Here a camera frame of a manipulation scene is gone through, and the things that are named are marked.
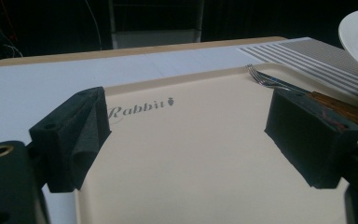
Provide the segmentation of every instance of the cable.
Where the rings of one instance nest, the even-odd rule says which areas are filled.
[[[4,0],[0,0],[0,1],[1,1],[2,8],[4,9],[4,12],[5,12],[5,16],[6,16],[6,18],[7,18],[8,25],[10,26],[11,32],[13,33],[13,37],[14,37],[14,39],[15,39],[16,41],[19,41],[18,38],[17,38],[16,32],[14,32],[13,25],[11,24],[11,19],[10,19],[10,17],[9,17],[8,14],[7,14],[7,10],[6,10],[6,7],[5,7]]]
[[[11,42],[11,40],[9,38],[7,38],[7,36],[2,32],[1,28],[0,28],[0,35],[8,42],[9,45],[7,44],[3,44],[4,47],[7,48],[11,48],[13,50],[13,52],[17,52],[21,57],[22,57],[22,53],[14,46],[13,42]]]
[[[87,7],[89,8],[89,13],[91,14],[91,17],[94,20],[95,29],[97,30],[97,35],[98,35],[98,41],[100,43],[100,50],[103,50],[103,44],[101,42],[100,29],[98,28],[98,23],[95,20],[94,13],[92,13],[92,10],[91,10],[91,7],[89,5],[89,2],[87,0],[84,0],[84,2],[86,3]]]

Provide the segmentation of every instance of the black object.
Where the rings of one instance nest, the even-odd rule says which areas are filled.
[[[333,189],[344,177],[347,222],[358,224],[358,125],[306,95],[275,90],[266,133],[310,186]]]
[[[80,189],[110,134],[102,87],[81,91],[30,130],[33,142],[0,143],[0,223],[48,223],[41,188]]]

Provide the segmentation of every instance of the table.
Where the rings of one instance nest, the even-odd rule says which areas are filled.
[[[89,86],[142,81],[145,80],[145,74],[157,72],[160,74],[147,79],[199,72],[200,67],[195,66],[193,59],[199,60],[200,65],[207,63],[205,67],[208,69],[257,63],[254,58],[247,58],[247,61],[238,58],[245,52],[245,49],[241,52],[238,48],[275,41],[285,39],[264,37],[2,60],[0,141],[10,138],[29,142],[27,131],[36,121],[74,92]],[[237,61],[231,63],[233,58],[229,56],[237,57]],[[75,199],[72,195],[45,193],[53,223],[76,223],[73,206]]]

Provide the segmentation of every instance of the table edge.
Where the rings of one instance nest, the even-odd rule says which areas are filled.
[[[132,49],[109,49],[109,50],[102,50],[102,51],[43,55],[43,56],[32,56],[32,57],[24,57],[24,58],[9,58],[9,59],[0,60],[0,66],[31,64],[31,63],[69,62],[69,61],[77,61],[77,60],[99,59],[99,58],[110,58],[110,57],[137,55],[137,54],[146,54],[146,53],[177,51],[177,50],[184,50],[184,49],[206,49],[206,48],[234,46],[234,45],[257,44],[257,43],[265,43],[265,42],[272,42],[272,41],[280,41],[285,39],[286,38],[281,36],[268,36],[268,37],[257,37],[257,38],[246,38],[246,39],[179,44],[179,45],[142,47],[142,48],[132,48]]]

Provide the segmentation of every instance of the fork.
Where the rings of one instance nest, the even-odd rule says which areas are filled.
[[[278,82],[274,80],[273,78],[264,77],[262,76],[251,64],[247,64],[246,67],[249,70],[249,74],[252,76],[252,78],[257,82],[259,85],[272,88],[272,89],[283,89],[287,91],[296,91],[302,94],[306,94],[307,92],[301,91],[295,88],[292,88],[290,86],[284,85],[281,82]]]
[[[274,79],[274,77],[270,76],[267,77],[267,75],[258,72],[251,64],[246,65],[246,67],[249,69],[249,74],[259,85],[272,89],[283,89],[287,91],[296,91],[300,92],[301,94],[306,94],[319,104],[333,109],[339,115],[343,116],[346,119],[350,119],[358,124],[358,106],[350,105],[348,103],[339,101],[335,98],[321,94],[317,91],[308,92],[305,90],[301,90],[297,87],[291,87],[291,84],[285,85],[284,83],[281,83],[279,79]]]

